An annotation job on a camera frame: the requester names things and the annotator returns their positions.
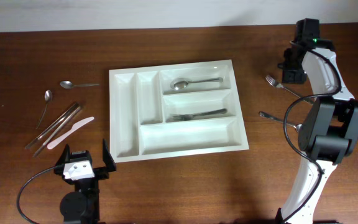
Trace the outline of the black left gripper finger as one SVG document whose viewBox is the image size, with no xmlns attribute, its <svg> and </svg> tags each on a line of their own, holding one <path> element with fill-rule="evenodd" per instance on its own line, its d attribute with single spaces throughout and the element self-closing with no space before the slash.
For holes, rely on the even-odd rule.
<svg viewBox="0 0 358 224">
<path fill-rule="evenodd" d="M 58 159 L 58 161 L 56 163 L 56 166 L 66 164 L 69 161 L 70 161 L 70 147 L 69 147 L 68 144 L 66 144 L 61 156 L 59 157 L 59 159 Z"/>
<path fill-rule="evenodd" d="M 114 162 L 114 159 L 112 158 L 109 149 L 108 144 L 105 139 L 103 139 L 103 162 L 105 164 L 105 168 L 108 172 L 115 172 L 117 170 L 116 163 Z"/>
</svg>

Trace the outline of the steel fork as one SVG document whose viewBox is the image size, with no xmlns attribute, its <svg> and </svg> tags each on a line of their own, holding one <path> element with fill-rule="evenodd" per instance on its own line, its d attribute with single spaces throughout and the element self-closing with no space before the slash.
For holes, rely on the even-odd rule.
<svg viewBox="0 0 358 224">
<path fill-rule="evenodd" d="M 298 98 L 302 98 L 302 97 L 303 97 L 303 95 L 301 95 L 301 94 L 299 94 L 299 93 L 297 93 L 297 92 L 291 90 L 290 88 L 287 88 L 285 85 L 281 84 L 280 82 L 278 82 L 276 79 L 274 79 L 274 78 L 271 77 L 270 75 L 267 75 L 267 76 L 265 77 L 265 79 L 266 79 L 266 81 L 267 81 L 270 85 L 272 85 L 272 86 L 275 87 L 275 88 L 282 88 L 282 89 L 284 89 L 284 90 L 290 92 L 291 94 L 295 95 L 295 96 L 298 97 Z"/>
<path fill-rule="evenodd" d="M 202 113 L 175 114 L 172 116 L 172 120 L 174 120 L 174 121 L 189 121 L 189 120 L 194 119 L 195 117 L 209 116 L 209 115 L 214 115 L 214 114 L 225 114 L 225 113 L 227 113 L 227 109 L 223 108 L 223 109 L 219 109 L 219 110 L 207 111 L 207 112 L 202 112 Z"/>
</svg>

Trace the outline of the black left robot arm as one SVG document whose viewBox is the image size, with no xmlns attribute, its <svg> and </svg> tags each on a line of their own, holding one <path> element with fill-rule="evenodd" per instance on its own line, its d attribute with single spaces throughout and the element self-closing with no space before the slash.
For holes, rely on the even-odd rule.
<svg viewBox="0 0 358 224">
<path fill-rule="evenodd" d="M 74 186 L 74 191 L 66 194 L 60 202 L 60 213 L 64 223 L 98 223 L 99 181 L 109 178 L 116 171 L 116 163 L 103 140 L 102 156 L 104 165 L 94 168 L 89 151 L 71 152 L 66 145 L 53 172 Z"/>
</svg>

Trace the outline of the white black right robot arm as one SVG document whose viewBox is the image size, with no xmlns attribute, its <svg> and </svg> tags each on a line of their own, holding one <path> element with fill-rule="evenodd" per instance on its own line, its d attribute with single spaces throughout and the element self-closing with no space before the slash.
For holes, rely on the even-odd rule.
<svg viewBox="0 0 358 224">
<path fill-rule="evenodd" d="M 291 47 L 284 52 L 282 81 L 303 84 L 310 81 L 312 108 L 298 130 L 300 168 L 290 195 L 278 209 L 275 223 L 312 223 L 313 214 L 329 176 L 350 156 L 358 140 L 358 100 L 347 89 L 336 64 L 334 44 L 320 37 L 319 20 L 305 18 L 296 23 Z"/>
</svg>

